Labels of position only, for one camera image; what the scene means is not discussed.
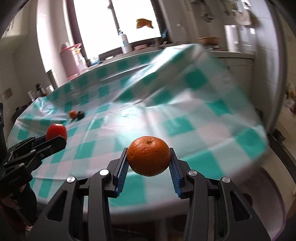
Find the red tomato front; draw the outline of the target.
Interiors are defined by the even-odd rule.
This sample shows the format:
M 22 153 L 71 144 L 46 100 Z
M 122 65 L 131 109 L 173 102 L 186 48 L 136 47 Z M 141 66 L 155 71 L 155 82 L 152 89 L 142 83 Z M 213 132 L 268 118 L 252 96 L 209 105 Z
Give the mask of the red tomato front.
M 59 123 L 54 123 L 49 126 L 46 132 L 46 140 L 51 140 L 55 137 L 63 137 L 67 140 L 67 129 L 64 125 Z

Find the orange mandarin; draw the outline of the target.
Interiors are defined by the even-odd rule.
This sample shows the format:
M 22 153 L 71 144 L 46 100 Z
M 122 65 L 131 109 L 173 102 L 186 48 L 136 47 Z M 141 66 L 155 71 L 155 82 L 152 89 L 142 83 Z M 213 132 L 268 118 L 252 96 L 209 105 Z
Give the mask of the orange mandarin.
M 168 168 L 171 151 L 166 142 L 160 138 L 143 136 L 130 144 L 126 158 L 135 173 L 152 177 Z
M 71 111 L 69 112 L 69 117 L 70 117 L 72 120 L 76 119 L 76 118 L 77 118 L 77 112 L 74 111 L 74 110 L 71 110 Z

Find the dark mangosteen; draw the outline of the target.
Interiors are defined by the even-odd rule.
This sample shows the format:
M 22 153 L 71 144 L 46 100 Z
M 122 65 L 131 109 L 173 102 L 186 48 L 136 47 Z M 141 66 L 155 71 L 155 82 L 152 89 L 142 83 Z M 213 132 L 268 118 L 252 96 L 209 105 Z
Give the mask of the dark mangosteen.
M 77 114 L 76 114 L 76 119 L 77 120 L 81 120 L 85 117 L 85 112 L 83 111 L 78 111 Z

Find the orange mandarin top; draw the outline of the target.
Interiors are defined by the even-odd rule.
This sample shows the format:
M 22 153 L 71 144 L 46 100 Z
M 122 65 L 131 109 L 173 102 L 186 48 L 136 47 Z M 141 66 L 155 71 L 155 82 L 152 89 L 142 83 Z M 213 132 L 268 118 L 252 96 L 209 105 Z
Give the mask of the orange mandarin top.
M 152 177 L 168 168 L 171 151 L 166 142 L 160 138 L 143 136 L 130 144 L 126 158 L 135 173 Z

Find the dark glass bottle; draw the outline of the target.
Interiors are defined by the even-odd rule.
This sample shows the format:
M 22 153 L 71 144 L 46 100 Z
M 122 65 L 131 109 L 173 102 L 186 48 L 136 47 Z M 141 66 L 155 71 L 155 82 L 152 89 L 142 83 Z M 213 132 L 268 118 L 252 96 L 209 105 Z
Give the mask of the dark glass bottle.
M 40 83 L 36 84 L 36 90 L 37 90 L 38 96 L 46 96 L 47 95 L 46 91 L 44 90 L 43 86 Z

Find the steel thermos flask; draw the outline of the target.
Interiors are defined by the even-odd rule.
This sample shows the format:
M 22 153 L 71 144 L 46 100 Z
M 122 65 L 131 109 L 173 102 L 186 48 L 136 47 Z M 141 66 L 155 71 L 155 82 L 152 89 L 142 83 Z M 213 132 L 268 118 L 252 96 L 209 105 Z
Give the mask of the steel thermos flask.
M 50 69 L 49 71 L 46 72 L 46 75 L 49 78 L 49 81 L 51 85 L 53 86 L 53 89 L 57 89 L 60 87 L 60 84 L 58 82 L 58 78 L 56 76 L 56 73 L 53 69 Z

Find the pink thermos jug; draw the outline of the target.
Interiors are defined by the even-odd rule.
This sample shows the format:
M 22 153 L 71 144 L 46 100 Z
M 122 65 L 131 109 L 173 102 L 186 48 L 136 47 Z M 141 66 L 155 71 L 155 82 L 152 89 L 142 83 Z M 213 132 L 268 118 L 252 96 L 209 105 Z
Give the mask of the pink thermos jug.
M 68 81 L 81 75 L 87 68 L 85 58 L 80 51 L 81 45 L 78 43 L 71 46 L 68 42 L 61 45 L 60 59 Z

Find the teal white checkered tablecloth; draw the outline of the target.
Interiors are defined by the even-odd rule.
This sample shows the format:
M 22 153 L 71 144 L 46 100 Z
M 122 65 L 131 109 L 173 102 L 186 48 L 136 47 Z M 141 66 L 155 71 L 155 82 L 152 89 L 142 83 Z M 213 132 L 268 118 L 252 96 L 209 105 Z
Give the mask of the teal white checkered tablecloth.
M 85 112 L 72 120 L 69 112 Z M 92 69 L 33 102 L 16 120 L 11 147 L 48 127 L 67 128 L 64 150 L 33 172 L 47 203 L 65 179 L 84 179 L 142 136 L 155 136 L 207 178 L 245 179 L 268 149 L 255 108 L 226 66 L 197 44 L 168 47 Z

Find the white lotion bottle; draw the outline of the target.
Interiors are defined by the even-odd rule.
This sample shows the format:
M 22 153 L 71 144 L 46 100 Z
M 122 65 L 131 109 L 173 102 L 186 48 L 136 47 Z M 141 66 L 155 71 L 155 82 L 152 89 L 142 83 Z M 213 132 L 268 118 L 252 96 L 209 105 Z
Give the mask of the white lotion bottle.
M 133 48 L 132 48 L 132 45 L 129 43 L 126 34 L 124 34 L 122 31 L 120 31 L 119 38 L 121 41 L 121 49 L 122 49 L 123 54 L 132 52 Z

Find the orange hanging cloth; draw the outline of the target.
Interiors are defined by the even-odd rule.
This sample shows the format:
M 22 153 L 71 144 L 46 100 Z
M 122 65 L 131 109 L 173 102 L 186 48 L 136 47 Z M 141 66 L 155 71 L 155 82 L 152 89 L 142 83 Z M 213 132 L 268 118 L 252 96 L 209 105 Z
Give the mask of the orange hanging cloth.
M 140 28 L 143 28 L 143 27 L 148 27 L 148 28 L 151 28 L 151 29 L 154 28 L 153 25 L 152 25 L 152 21 L 147 20 L 147 19 L 137 19 L 136 20 L 136 28 L 140 29 Z

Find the wicker basket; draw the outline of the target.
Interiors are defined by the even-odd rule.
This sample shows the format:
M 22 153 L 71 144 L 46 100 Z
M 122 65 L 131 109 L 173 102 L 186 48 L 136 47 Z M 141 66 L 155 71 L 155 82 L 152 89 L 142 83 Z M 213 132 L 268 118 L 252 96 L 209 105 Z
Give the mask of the wicker basket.
M 219 37 L 201 37 L 197 39 L 198 43 L 204 46 L 218 46 L 221 38 Z

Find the white kettle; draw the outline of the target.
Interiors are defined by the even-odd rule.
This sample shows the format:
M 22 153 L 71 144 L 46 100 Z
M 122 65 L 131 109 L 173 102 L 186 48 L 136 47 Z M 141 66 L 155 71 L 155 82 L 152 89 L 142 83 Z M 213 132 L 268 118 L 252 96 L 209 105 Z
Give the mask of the white kettle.
M 240 41 L 236 25 L 225 25 L 225 36 L 229 52 L 240 52 Z

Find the wall socket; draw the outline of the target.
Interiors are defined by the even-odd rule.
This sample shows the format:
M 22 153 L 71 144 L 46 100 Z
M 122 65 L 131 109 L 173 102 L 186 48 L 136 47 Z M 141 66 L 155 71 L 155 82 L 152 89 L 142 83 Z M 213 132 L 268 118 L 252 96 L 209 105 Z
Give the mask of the wall socket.
M 1 101 L 6 101 L 12 95 L 13 95 L 12 89 L 11 88 L 6 89 L 1 93 Z

